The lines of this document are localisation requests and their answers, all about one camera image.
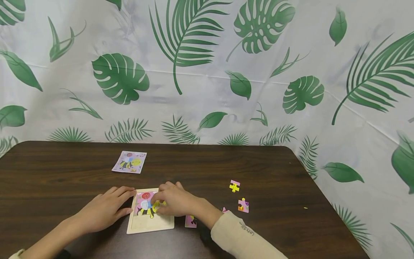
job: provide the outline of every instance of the child's hand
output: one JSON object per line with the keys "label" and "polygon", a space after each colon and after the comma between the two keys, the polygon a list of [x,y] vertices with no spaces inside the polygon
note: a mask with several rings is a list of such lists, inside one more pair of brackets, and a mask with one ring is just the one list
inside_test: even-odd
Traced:
{"label": "child's hand", "polygon": [[106,193],[96,196],[83,209],[67,220],[82,234],[104,230],[133,211],[131,208],[119,208],[135,193],[136,191],[132,187],[112,187]]}

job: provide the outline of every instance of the leaf pattern fabric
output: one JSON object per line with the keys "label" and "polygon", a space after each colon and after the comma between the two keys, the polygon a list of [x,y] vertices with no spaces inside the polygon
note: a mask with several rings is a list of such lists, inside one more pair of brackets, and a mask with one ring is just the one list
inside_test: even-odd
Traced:
{"label": "leaf pattern fabric", "polygon": [[0,0],[0,159],[28,140],[280,148],[370,258],[412,259],[413,1],[50,2]]}

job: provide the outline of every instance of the dark brown table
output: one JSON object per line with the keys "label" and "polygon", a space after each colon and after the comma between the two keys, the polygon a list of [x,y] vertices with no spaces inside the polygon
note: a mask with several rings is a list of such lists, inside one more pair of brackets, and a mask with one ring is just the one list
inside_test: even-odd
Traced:
{"label": "dark brown table", "polygon": [[[148,153],[141,174],[111,172],[122,150]],[[231,179],[241,183],[239,192],[229,189]],[[167,180],[225,206],[289,259],[368,258],[286,147],[36,141],[0,159],[0,258],[28,248],[112,186],[152,188]],[[237,211],[242,197],[250,213]],[[127,225],[123,218],[68,250],[75,258],[232,258],[204,246],[183,218],[159,232],[126,235]]]}

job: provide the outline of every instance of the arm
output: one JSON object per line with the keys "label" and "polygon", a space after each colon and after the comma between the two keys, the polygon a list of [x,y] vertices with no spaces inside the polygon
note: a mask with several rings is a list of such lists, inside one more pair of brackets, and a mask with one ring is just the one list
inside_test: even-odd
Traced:
{"label": "arm", "polygon": [[287,259],[268,241],[246,226],[242,219],[231,212],[222,213],[206,199],[184,190],[180,182],[160,185],[160,192],[151,200],[166,201],[157,213],[183,216],[193,215],[211,230],[211,237],[223,250],[236,259]]}
{"label": "arm", "polygon": [[32,247],[24,252],[20,250],[10,259],[53,259],[78,237],[104,230],[130,214],[131,208],[119,208],[134,195],[134,188],[112,187],[106,193],[96,196],[78,213],[62,221]]}

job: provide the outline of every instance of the sleeve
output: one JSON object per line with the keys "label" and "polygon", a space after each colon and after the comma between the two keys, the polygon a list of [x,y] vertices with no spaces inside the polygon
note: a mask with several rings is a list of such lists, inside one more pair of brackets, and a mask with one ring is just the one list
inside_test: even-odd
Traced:
{"label": "sleeve", "polygon": [[12,255],[9,259],[20,259],[20,255],[24,252],[24,249],[18,251],[16,254]]}
{"label": "sleeve", "polygon": [[233,213],[224,213],[211,229],[211,238],[236,259],[287,259]]}

